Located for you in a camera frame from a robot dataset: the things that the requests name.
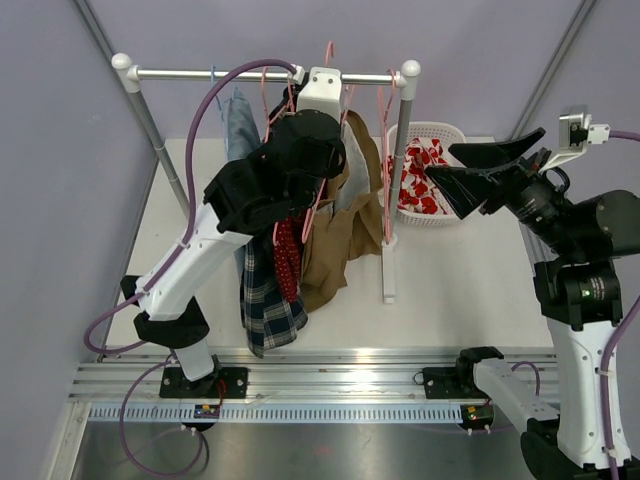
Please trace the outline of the red poppy print skirt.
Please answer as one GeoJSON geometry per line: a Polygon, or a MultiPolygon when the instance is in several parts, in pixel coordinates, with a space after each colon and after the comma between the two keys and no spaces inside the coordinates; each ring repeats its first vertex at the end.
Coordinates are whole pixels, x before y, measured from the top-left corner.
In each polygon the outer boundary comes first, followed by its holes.
{"type": "Polygon", "coordinates": [[[453,211],[435,183],[428,166],[447,166],[438,138],[414,137],[405,148],[397,207],[421,215],[449,215],[453,211]]]}

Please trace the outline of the brown tan skirt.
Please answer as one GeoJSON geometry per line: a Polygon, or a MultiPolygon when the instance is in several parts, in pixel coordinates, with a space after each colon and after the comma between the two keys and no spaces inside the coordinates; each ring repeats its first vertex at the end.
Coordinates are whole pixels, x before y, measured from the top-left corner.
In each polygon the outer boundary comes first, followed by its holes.
{"type": "Polygon", "coordinates": [[[329,180],[303,247],[301,298],[312,313],[347,286],[346,266],[365,255],[379,255],[383,227],[378,148],[362,117],[348,111],[343,125],[346,165],[329,180]]]}

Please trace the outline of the red polka dot skirt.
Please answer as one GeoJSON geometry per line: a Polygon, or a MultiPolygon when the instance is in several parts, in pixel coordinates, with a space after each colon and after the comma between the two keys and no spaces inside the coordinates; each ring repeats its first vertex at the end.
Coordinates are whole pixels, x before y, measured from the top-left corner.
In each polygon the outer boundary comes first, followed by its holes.
{"type": "Polygon", "coordinates": [[[276,280],[283,298],[294,302],[299,293],[303,244],[302,223],[290,217],[275,226],[273,260],[276,280]]]}

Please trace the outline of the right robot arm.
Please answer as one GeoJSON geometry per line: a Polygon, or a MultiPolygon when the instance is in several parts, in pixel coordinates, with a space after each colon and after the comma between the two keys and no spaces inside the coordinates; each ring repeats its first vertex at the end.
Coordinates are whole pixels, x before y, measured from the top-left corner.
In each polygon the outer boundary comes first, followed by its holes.
{"type": "Polygon", "coordinates": [[[454,384],[466,396],[482,392],[520,435],[537,479],[635,479],[639,461],[626,442],[619,412],[617,344],[635,318],[624,311],[614,262],[639,251],[639,200],[626,190],[574,203],[569,182],[553,184],[550,152],[535,130],[501,143],[451,147],[458,166],[439,187],[455,213],[509,210],[553,251],[534,266],[534,290],[551,334],[560,394],[544,406],[492,347],[463,350],[454,384]]]}

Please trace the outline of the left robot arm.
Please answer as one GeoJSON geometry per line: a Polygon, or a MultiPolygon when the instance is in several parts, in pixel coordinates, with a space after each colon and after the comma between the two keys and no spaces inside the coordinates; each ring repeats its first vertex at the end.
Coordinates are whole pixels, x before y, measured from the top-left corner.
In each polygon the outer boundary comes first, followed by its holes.
{"type": "Polygon", "coordinates": [[[509,213],[405,231],[393,251],[393,301],[383,294],[381,230],[376,192],[358,195],[349,209],[323,201],[298,270],[301,299],[269,300],[278,284],[268,277],[255,294],[259,310],[250,314],[235,254],[270,246],[271,236],[220,232],[213,208],[201,204],[192,228],[143,246],[149,270],[133,285],[137,328],[159,332],[159,345],[195,397],[215,389],[218,347],[243,347],[265,359],[336,349],[367,355],[547,344],[532,267],[509,213]]]}

